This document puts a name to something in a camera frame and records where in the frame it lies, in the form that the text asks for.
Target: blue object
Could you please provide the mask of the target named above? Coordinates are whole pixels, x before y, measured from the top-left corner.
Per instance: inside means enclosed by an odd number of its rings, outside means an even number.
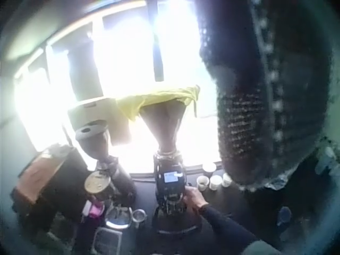
[[[277,226],[289,223],[292,219],[292,212],[287,206],[282,206],[277,215]]]

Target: yellow towel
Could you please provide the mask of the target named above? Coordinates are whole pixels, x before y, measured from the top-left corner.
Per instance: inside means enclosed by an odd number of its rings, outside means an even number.
[[[162,103],[172,99],[177,99],[185,105],[189,105],[191,101],[197,101],[200,92],[198,86],[174,87],[168,86],[164,82],[156,82],[155,84],[157,90],[117,98],[118,108],[128,119],[134,121],[136,116],[139,115],[140,108],[143,106]]]

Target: black sleeve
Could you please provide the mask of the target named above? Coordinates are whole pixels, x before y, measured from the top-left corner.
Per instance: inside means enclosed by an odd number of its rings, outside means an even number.
[[[232,219],[223,216],[210,205],[199,209],[200,214],[210,223],[218,242],[236,254],[241,253],[258,238]]]

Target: white paper cup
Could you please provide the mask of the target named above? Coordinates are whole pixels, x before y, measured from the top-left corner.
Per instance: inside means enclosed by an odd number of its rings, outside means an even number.
[[[229,177],[228,174],[223,174],[222,186],[229,187],[232,184],[232,179]]]
[[[209,185],[209,178],[207,178],[204,175],[201,175],[197,177],[196,182],[197,182],[197,189],[199,191],[204,191],[207,189]]]
[[[202,165],[203,174],[208,178],[212,177],[214,171],[216,171],[216,164],[215,163],[205,163]]]
[[[211,190],[217,190],[218,186],[220,186],[222,183],[222,177],[219,175],[214,175],[210,178],[210,185],[209,188]]]

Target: digital display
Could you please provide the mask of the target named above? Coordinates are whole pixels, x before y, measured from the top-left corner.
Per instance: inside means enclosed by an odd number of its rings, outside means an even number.
[[[170,173],[164,173],[164,182],[178,182],[179,178],[177,177],[177,172],[170,172]]]

